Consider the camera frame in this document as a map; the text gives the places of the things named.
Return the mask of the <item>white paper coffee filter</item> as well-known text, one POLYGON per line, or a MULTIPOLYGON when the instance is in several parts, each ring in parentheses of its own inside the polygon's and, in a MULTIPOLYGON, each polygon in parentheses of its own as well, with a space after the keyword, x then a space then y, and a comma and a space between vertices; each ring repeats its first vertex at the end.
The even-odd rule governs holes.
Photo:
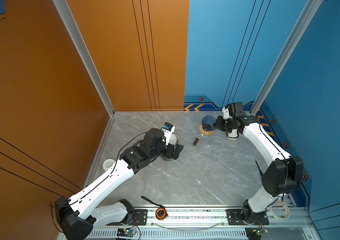
POLYGON ((168 144, 169 145, 177 145, 179 143, 179 140, 178 140, 178 138, 176 137, 176 135, 175 134, 171 134, 171 137, 169 138, 169 142, 168 142, 168 144))

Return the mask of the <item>blue ribbed dripper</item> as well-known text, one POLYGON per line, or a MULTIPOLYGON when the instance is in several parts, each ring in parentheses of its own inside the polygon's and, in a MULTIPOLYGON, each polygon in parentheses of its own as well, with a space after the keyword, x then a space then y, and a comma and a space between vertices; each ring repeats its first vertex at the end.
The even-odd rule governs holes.
POLYGON ((205 132, 213 132, 216 129, 217 119, 214 116, 208 115, 202 119, 202 129, 205 132))

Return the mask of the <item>wooden ring holder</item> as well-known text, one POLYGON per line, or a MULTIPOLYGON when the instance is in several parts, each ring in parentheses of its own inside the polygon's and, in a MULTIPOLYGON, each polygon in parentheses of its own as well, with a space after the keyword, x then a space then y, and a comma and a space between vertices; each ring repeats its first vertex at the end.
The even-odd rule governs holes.
POLYGON ((200 125, 199 130, 200 130, 201 134, 203 134, 204 136, 209 136, 209 135, 212 135, 214 133, 214 131, 205 131, 203 129, 203 125, 200 125))

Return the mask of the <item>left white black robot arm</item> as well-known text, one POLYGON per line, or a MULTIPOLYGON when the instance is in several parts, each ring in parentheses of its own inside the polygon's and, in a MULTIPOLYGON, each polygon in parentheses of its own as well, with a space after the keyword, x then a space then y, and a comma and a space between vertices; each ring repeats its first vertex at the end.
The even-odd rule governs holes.
POLYGON ((51 205, 56 222, 68 240, 84 240, 94 228, 108 224, 135 225, 135 209, 126 199, 106 207, 99 205, 119 185, 157 158, 176 160, 183 145, 179 144, 175 129, 165 123, 161 129, 145 132, 143 140, 120 150, 111 168, 89 186, 69 198, 61 196, 51 205))

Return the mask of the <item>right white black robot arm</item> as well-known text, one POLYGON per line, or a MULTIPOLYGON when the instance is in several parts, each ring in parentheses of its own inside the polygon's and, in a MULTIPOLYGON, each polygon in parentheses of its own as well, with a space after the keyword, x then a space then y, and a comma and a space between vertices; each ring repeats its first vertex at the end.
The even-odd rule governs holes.
POLYGON ((241 102, 226 105, 222 112, 215 127, 225 132, 230 140, 240 135, 250 140, 268 166, 262 176, 261 188, 244 202, 242 208, 243 221, 256 224, 273 204, 283 205, 284 197, 301 187, 304 163, 280 147, 255 116, 245 113, 241 102))

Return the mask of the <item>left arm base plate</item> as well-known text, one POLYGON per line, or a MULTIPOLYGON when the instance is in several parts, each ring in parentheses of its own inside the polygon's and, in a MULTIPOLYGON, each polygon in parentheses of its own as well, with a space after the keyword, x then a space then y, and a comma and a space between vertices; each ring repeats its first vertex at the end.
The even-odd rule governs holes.
POLYGON ((110 223, 108 226, 133 226, 137 224, 140 226, 145 226, 147 223, 147 209, 135 209, 134 214, 129 222, 119 222, 119 223, 110 223))

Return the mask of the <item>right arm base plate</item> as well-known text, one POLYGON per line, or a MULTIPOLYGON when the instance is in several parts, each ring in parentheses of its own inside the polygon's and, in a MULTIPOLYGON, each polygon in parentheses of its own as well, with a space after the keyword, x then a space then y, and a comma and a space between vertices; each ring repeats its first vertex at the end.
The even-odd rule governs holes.
POLYGON ((261 223, 263 226, 268 226, 270 224, 268 216, 266 213, 261 214, 261 218, 254 223, 247 223, 244 221, 244 217, 242 216, 242 210, 240 209, 227 209, 226 210, 228 223, 230 226, 250 226, 250 225, 258 225, 261 223))

